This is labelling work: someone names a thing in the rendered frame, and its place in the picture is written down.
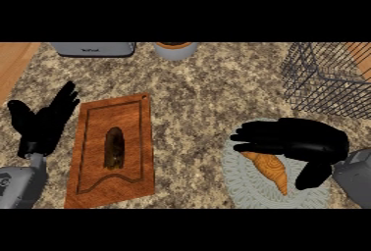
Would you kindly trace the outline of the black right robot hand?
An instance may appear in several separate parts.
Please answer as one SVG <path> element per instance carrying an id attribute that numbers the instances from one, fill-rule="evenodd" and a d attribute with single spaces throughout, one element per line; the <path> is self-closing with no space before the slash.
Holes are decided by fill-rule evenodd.
<path id="1" fill-rule="evenodd" d="M 238 141 L 233 150 L 270 155 L 306 162 L 295 179 L 295 188 L 304 190 L 322 185 L 332 174 L 332 165 L 349 153 L 343 130 L 313 120 L 279 118 L 276 122 L 244 123 L 230 135 Z"/>

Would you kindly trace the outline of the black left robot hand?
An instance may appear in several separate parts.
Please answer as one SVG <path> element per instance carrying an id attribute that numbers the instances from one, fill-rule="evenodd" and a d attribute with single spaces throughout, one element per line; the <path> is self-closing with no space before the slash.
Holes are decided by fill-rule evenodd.
<path id="1" fill-rule="evenodd" d="M 37 113 L 20 100 L 7 102 L 12 126 L 20 134 L 18 156 L 23 159 L 34 153 L 47 156 L 56 148 L 65 124 L 80 103 L 74 88 L 74 82 L 68 81 L 50 104 Z"/>

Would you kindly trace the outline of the pale grey woven placemat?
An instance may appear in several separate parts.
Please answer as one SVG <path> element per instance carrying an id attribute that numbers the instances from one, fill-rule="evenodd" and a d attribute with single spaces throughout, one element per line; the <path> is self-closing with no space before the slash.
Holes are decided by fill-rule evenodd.
<path id="1" fill-rule="evenodd" d="M 287 194 L 282 195 L 275 183 L 263 176 L 255 165 L 233 150 L 238 141 L 226 137 L 221 150 L 221 172 L 227 192 L 239 209 L 326 209 L 331 199 L 331 185 L 325 181 L 316 188 L 295 189 L 295 178 L 306 162 L 278 155 L 287 173 Z"/>

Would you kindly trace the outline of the brown wooden cutting board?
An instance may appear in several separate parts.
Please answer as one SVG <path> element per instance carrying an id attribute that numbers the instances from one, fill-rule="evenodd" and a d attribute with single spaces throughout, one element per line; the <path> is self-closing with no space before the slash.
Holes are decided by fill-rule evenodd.
<path id="1" fill-rule="evenodd" d="M 153 192 L 149 95 L 84 103 L 63 206 L 94 208 Z"/>

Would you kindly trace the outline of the grey toaster appliance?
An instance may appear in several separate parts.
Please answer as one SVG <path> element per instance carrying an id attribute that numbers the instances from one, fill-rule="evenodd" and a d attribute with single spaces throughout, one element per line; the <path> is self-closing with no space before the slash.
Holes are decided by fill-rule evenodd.
<path id="1" fill-rule="evenodd" d="M 52 42 L 62 57 L 121 58 L 128 57 L 136 48 L 134 42 Z"/>

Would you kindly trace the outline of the pale grey round container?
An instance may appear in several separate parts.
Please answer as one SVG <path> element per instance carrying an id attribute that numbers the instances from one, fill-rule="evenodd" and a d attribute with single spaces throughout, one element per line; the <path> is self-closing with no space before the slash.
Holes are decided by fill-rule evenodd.
<path id="1" fill-rule="evenodd" d="M 170 45 L 162 42 L 155 42 L 153 48 L 159 57 L 170 61 L 177 61 L 183 60 L 195 53 L 196 43 L 186 42 L 183 44 Z"/>

